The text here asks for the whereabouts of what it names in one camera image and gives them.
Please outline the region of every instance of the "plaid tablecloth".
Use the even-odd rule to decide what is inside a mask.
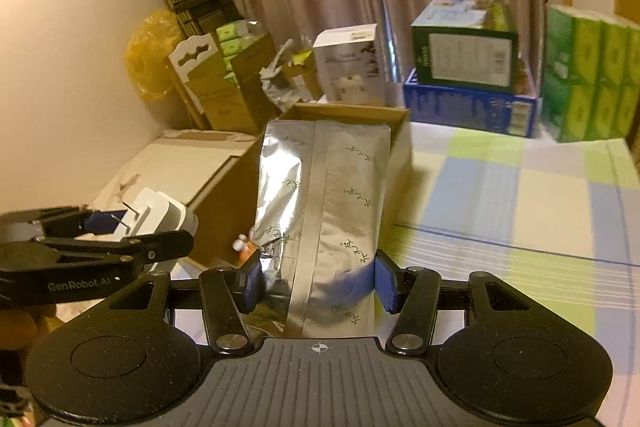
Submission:
[[[412,132],[414,173],[386,251],[444,279],[492,272],[594,336],[614,366],[598,418],[638,427],[640,182],[624,141]],[[381,335],[389,324],[380,317]],[[461,325],[445,318],[436,337]]]

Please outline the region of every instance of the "crumpled foil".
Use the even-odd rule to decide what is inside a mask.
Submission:
[[[268,124],[253,238],[267,295],[248,325],[286,337],[373,334],[390,141],[386,125]]]

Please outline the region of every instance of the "cardboard box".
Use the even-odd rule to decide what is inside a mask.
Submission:
[[[385,105],[377,24],[325,30],[314,43],[318,79],[329,102]]]
[[[413,121],[531,138],[538,97],[530,72],[522,75],[520,94],[509,94],[419,84],[414,70],[404,84],[404,101]]]
[[[505,4],[434,0],[412,35],[420,84],[514,92],[518,33]]]
[[[260,82],[260,70],[275,54],[273,39],[265,34],[233,57],[237,84],[225,79],[226,64],[220,52],[190,71],[186,85],[200,100],[212,129],[258,135],[277,117],[278,110]]]
[[[319,100],[324,95],[318,82],[316,56],[313,51],[309,51],[308,54],[294,55],[293,62],[282,67],[282,73],[289,84],[300,92],[303,102]]]
[[[190,257],[212,266],[236,263],[232,248],[255,220],[262,139],[216,131],[166,131],[122,166],[91,203],[118,210],[140,190],[161,190],[190,208],[198,230]]]
[[[412,172],[413,145],[409,117],[410,112],[408,110],[398,108],[296,103],[281,115],[280,119],[335,120],[349,124],[387,124],[391,127],[391,150],[386,176],[382,224],[380,226],[380,237],[382,237],[383,233],[388,232],[395,222],[398,205],[402,200],[402,195],[404,195],[407,181]]]
[[[391,151],[382,230],[394,222],[412,169],[409,111],[329,104],[294,104],[286,120],[337,120],[388,124]],[[167,131],[123,166],[92,202],[93,208],[123,207],[144,187],[162,190],[198,216],[190,258],[204,267],[239,262],[233,241],[254,225],[262,137],[215,131]]]

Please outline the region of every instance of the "white cardboard box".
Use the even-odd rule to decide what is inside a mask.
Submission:
[[[329,102],[385,105],[377,24],[325,30],[314,43],[318,79]]]
[[[262,140],[222,131],[165,131],[122,166],[90,206],[124,208],[144,187],[161,190],[198,217],[190,257],[213,265],[238,261],[232,248],[255,220]]]

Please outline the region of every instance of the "green box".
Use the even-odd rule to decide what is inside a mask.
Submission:
[[[230,22],[229,24],[220,26],[220,28],[216,30],[216,34],[218,35],[218,40],[220,40],[220,42],[239,39],[240,37],[247,35],[249,32],[249,24],[246,20]]]
[[[587,133],[584,135],[585,140],[606,140],[611,137],[620,91],[620,86],[596,87],[591,119]]]
[[[545,65],[569,84],[594,86],[599,74],[602,21],[565,6],[546,14]]]
[[[542,84],[542,121],[559,142],[584,139],[591,116],[595,86],[569,84],[553,71],[545,71]]]
[[[640,98],[640,26],[622,18],[620,22],[629,28],[629,43],[612,138],[626,138],[629,134]]]
[[[231,64],[231,59],[234,58],[234,57],[238,57],[238,54],[230,55],[228,57],[225,57],[225,66],[226,66],[226,70],[227,71],[233,71],[234,70],[234,67]]]
[[[242,40],[233,39],[232,41],[220,42],[222,48],[222,54],[225,57],[231,57],[232,55],[238,55],[242,51]]]
[[[612,136],[622,93],[629,46],[629,26],[620,19],[586,12],[602,22],[600,65],[591,121],[585,139],[606,140]]]
[[[412,35],[419,84],[514,92],[518,32],[507,5],[435,0]]]
[[[634,123],[638,100],[640,99],[640,87],[624,86],[620,90],[618,111],[611,129],[611,138],[626,138]]]

